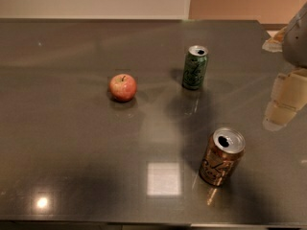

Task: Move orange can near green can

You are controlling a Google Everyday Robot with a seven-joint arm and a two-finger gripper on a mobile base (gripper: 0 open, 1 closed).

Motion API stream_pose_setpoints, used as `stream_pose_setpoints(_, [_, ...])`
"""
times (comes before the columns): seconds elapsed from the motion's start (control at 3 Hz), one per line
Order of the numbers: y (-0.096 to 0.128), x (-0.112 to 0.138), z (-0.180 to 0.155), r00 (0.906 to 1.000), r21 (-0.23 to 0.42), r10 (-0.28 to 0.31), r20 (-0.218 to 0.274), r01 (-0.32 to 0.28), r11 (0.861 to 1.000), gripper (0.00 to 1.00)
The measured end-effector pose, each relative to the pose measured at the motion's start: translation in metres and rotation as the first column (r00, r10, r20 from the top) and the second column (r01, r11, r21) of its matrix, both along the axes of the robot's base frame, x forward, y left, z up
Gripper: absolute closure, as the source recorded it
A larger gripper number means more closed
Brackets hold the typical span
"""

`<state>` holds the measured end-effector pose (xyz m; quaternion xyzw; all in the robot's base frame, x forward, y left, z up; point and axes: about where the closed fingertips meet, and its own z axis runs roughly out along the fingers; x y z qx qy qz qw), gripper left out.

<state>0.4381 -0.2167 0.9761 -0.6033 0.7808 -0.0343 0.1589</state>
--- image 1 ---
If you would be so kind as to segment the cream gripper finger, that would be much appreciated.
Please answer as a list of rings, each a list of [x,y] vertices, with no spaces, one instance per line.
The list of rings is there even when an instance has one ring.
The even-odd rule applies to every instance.
[[[289,74],[278,74],[263,120],[269,131],[285,127],[307,104],[307,69],[296,68]]]
[[[262,49],[271,53],[281,52],[285,31],[286,28],[282,28],[279,31],[269,31],[271,37],[264,42]]]

